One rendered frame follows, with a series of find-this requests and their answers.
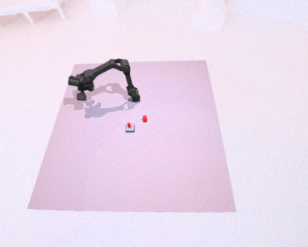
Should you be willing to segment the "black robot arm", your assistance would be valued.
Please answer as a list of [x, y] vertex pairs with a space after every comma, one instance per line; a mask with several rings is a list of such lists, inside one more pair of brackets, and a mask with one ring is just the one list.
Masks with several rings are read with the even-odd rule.
[[[120, 63], [120, 65], [115, 64]], [[79, 77], [70, 76], [68, 79], [68, 85], [72, 86], [81, 86], [81, 88], [86, 89], [88, 91], [94, 90], [93, 80], [101, 73], [106, 72], [108, 69], [117, 69], [119, 71], [123, 71], [125, 77], [127, 79], [127, 93], [132, 97], [133, 102], [140, 102], [139, 91], [131, 81], [131, 68], [127, 59], [119, 58], [116, 60], [110, 59], [108, 62], [99, 65], [96, 69], [88, 69], [84, 73], [79, 74]], [[84, 76], [84, 79], [83, 79]]]

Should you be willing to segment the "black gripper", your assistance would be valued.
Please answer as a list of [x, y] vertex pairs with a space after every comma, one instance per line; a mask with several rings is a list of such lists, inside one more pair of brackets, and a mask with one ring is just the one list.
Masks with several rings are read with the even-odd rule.
[[77, 100], [85, 101], [86, 98], [87, 98], [87, 95], [85, 94], [85, 90], [88, 89], [88, 88], [83, 89], [83, 88], [81, 88], [80, 85], [77, 88], [81, 91], [81, 93], [77, 93]]

